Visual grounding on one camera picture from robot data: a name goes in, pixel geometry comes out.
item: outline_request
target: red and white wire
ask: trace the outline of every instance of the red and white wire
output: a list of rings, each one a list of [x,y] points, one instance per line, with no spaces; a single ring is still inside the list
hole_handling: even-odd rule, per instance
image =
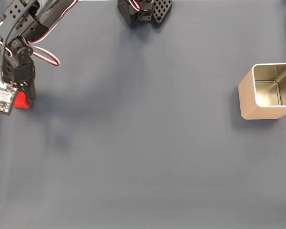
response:
[[[6,49],[7,51],[9,51],[10,56],[12,56],[12,55],[13,55],[13,52],[12,52],[8,47],[5,47],[5,49]]]
[[[44,61],[46,61],[46,62],[48,62],[48,63],[50,63],[50,64],[53,64],[54,66],[59,66],[59,65],[61,64],[61,62],[59,61],[59,59],[58,59],[56,56],[54,56],[54,54],[52,54],[51,52],[49,52],[48,50],[43,49],[43,48],[41,48],[41,47],[37,47],[37,46],[30,46],[30,45],[28,44],[28,42],[27,42],[24,38],[22,38],[22,39],[23,39],[24,43],[25,43],[28,47],[32,47],[32,48],[34,48],[34,49],[37,49],[37,50],[39,50],[39,51],[41,51],[41,52],[47,54],[47,55],[50,56],[54,61],[52,61],[52,60],[50,60],[50,59],[44,57],[43,55],[40,55],[40,54],[36,53],[36,52],[33,52],[33,55],[34,55],[34,56],[37,56],[38,58],[40,58],[40,59],[42,59],[42,60],[44,60]]]
[[[129,3],[131,4],[131,6],[136,10],[136,11],[140,11],[141,10],[141,6],[139,5],[139,3],[137,3],[135,0],[128,0]]]
[[[62,17],[66,14],[67,11],[69,11],[79,0],[74,0],[74,2],[62,13],[62,15],[60,16],[60,18],[57,20],[57,22],[49,29],[48,32],[46,32],[41,38],[39,38],[38,40],[32,42],[33,44],[36,44],[38,42],[41,42],[43,39],[45,39],[49,33],[58,25],[58,23],[61,21]]]

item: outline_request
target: black cable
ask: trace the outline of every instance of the black cable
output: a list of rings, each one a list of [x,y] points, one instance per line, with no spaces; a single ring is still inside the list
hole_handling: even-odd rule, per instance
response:
[[[31,8],[31,6],[36,2],[37,0],[31,0],[26,7],[24,8],[24,10],[21,12],[21,14],[18,15],[18,17],[15,19],[14,24],[11,26],[10,30],[8,31],[8,33],[6,34],[6,38],[3,40],[3,44],[1,47],[1,53],[0,53],[0,81],[3,83],[3,66],[4,66],[4,53],[5,53],[5,47],[6,44],[8,42],[8,39],[10,37],[11,32],[14,30],[14,28],[16,27],[17,23],[20,21],[20,19],[25,15],[25,13],[27,13],[29,11],[29,9]]]

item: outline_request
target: red block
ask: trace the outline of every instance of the red block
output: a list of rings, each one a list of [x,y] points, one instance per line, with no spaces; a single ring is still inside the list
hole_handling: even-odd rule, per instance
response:
[[[15,108],[24,108],[24,109],[29,109],[30,105],[27,101],[27,97],[23,92],[19,92],[18,96],[16,98],[16,101],[14,103]]]

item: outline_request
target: white label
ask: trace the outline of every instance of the white label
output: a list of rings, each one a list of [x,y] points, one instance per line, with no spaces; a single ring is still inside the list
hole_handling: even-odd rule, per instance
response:
[[[5,92],[0,90],[0,101],[1,102],[6,102],[9,103],[11,99],[11,93],[10,92]]]

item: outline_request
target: black servo bracket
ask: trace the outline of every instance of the black servo bracket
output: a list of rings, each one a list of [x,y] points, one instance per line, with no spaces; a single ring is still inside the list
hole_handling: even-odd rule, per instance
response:
[[[152,21],[156,27],[160,27],[170,13],[173,0],[140,0],[140,11],[136,11],[128,0],[118,0],[118,9],[130,26],[142,21]]]

